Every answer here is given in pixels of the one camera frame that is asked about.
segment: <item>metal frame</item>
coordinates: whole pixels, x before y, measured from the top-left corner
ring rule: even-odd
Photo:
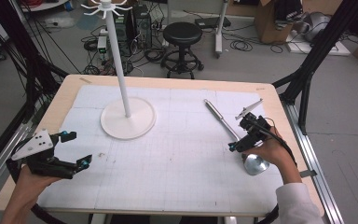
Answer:
[[[324,178],[324,173],[315,155],[312,144],[310,143],[310,139],[302,133],[301,128],[297,123],[298,112],[296,106],[287,105],[285,103],[282,103],[282,106],[287,118],[289,118],[292,130],[295,132],[296,140],[301,149],[308,169],[315,171],[317,174],[316,176],[312,177],[312,181],[315,188],[318,190],[319,197],[321,199],[322,205],[324,206],[325,214],[329,218],[330,223],[344,223],[341,213],[338,210],[336,201],[334,200],[333,194],[331,193],[327,181]]]
[[[35,104],[35,109],[39,110],[42,105],[38,101]],[[3,172],[6,170],[6,160],[10,157],[11,151],[21,140],[28,137],[30,134],[34,132],[34,123],[33,119],[27,119],[27,122],[21,123],[17,130],[11,135],[11,138],[8,140],[6,146],[2,149],[2,152],[0,153],[0,177],[3,174]]]
[[[301,66],[293,74],[272,83],[275,88],[289,83],[287,89],[280,95],[281,100],[289,105],[293,105],[302,92],[298,125],[303,134],[307,134],[306,118],[312,77],[356,16],[358,16],[358,0],[343,1]]]

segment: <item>gray floor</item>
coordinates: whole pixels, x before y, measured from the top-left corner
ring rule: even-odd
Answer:
[[[70,13],[58,8],[38,14],[40,19],[54,15],[71,16],[75,19],[74,27],[54,31],[51,35],[79,70],[87,65],[88,57],[80,39],[90,35],[91,30],[102,24],[98,18],[87,19],[82,12],[83,9],[80,8]],[[230,20],[232,25],[229,29],[249,24],[244,19]],[[256,36],[254,27],[235,31],[235,34]],[[46,34],[43,37],[53,61],[63,70],[77,74]],[[196,79],[272,83],[295,72],[306,57],[304,54],[289,53],[285,47],[282,48],[282,53],[275,53],[270,46],[256,44],[252,44],[252,51],[240,51],[231,49],[230,43],[231,41],[224,41],[224,52],[216,59],[213,53],[213,33],[204,33],[201,41],[192,48],[205,64],[203,71],[195,72]],[[343,41],[343,44],[351,52],[357,47],[351,41]],[[134,65],[145,62],[142,59]],[[25,101],[20,79],[13,71],[11,60],[0,61],[0,134]],[[165,77],[165,73],[159,64],[148,63],[134,69],[130,76]],[[182,74],[172,78],[189,76]],[[317,70],[310,90],[307,131],[344,221],[358,223],[358,60],[353,56],[327,56]],[[6,179],[7,174],[0,178],[0,188]],[[87,223],[87,215],[57,216],[68,223]],[[154,217],[154,223],[174,223],[176,219],[177,217]],[[30,223],[40,221],[31,217]],[[251,223],[251,220],[242,218],[240,223]]]

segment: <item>hand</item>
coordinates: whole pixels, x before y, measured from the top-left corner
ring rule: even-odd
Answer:
[[[38,196],[47,186],[58,180],[58,177],[33,175],[27,165],[23,166],[1,223],[25,222]]]
[[[275,127],[270,131],[282,138]],[[244,154],[255,154],[265,161],[275,164],[281,172],[284,184],[301,183],[301,176],[296,168],[295,162],[289,155],[289,152],[281,145],[278,140],[269,136],[260,147],[253,147],[243,152]]]

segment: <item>stool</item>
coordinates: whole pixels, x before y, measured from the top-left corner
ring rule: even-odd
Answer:
[[[201,40],[202,30],[193,23],[190,22],[174,22],[165,27],[163,36],[168,43],[179,47],[179,50],[174,50],[166,54],[161,61],[161,67],[168,68],[167,77],[171,76],[171,72],[190,73],[191,79],[194,79],[193,70],[198,68],[201,71],[204,65],[193,54],[190,46],[196,44]],[[171,58],[174,53],[179,53],[179,59]],[[186,55],[189,55],[191,59],[185,59]]]

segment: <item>white sleeve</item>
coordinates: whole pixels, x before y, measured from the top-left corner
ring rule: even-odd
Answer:
[[[324,223],[305,184],[286,184],[278,188],[276,193],[281,223]]]

